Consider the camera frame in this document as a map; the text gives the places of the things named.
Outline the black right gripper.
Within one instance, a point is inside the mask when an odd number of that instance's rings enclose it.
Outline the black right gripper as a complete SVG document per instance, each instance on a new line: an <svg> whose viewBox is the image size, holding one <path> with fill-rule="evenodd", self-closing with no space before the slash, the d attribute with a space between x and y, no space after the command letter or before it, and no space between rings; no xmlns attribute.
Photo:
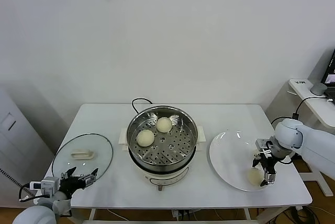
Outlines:
<svg viewBox="0 0 335 224"><path fill-rule="evenodd" d="M252 161L252 167L256 168L256 166L262 166L264 170L264 179L260 185L271 185L274 184L276 177L275 165L277 163L277 158L270 155L267 157L264 153L260 153L260 155L256 155Z"/></svg>

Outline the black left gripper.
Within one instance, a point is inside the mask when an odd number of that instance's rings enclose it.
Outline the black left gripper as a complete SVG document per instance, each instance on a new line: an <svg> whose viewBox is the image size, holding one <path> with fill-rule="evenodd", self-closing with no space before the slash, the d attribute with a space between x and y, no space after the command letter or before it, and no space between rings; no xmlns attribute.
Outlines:
<svg viewBox="0 0 335 224"><path fill-rule="evenodd" d="M65 195L73 195L78 189L84 189L85 186L90 186L96 181L98 168L80 178L72 177L75 170L76 166L61 173L59 191Z"/></svg>

